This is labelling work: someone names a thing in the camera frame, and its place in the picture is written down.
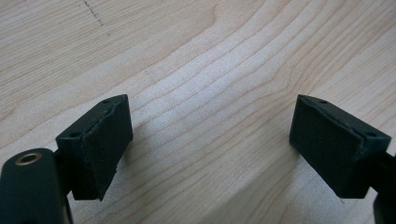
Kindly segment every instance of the wood grain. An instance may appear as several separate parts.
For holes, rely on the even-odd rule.
[[[289,130],[302,93],[395,137],[395,71],[393,0],[1,1],[0,163],[127,93],[135,139],[76,223],[374,223]]]

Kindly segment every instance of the pencil mark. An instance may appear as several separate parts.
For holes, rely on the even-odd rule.
[[[90,4],[88,4],[87,1],[83,0],[83,2],[85,3],[85,6],[87,6],[87,8],[90,9],[91,14],[99,21],[100,26],[103,26],[103,23],[102,23],[102,21],[101,21],[100,18],[99,18],[99,14],[98,14],[98,13],[95,13],[95,12],[93,11],[92,7],[90,7]]]

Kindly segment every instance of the rectangular black block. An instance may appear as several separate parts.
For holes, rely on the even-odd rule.
[[[132,139],[127,95],[102,101],[56,137],[76,200],[103,199]]]
[[[341,198],[364,198],[370,166],[390,137],[318,98],[299,95],[290,143]]]

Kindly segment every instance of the wooden surface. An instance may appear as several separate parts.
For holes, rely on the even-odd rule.
[[[4,0],[0,164],[127,93],[135,139],[76,223],[374,223],[289,130],[302,93],[396,137],[395,74],[394,0]]]

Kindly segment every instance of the black bracket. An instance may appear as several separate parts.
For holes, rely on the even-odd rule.
[[[299,95],[290,143],[340,198],[362,199],[372,187],[375,222],[396,223],[396,160],[390,137],[331,103]]]
[[[66,195],[103,200],[133,131],[128,96],[108,98],[56,137],[59,149],[24,151],[3,166],[1,223],[73,223]]]

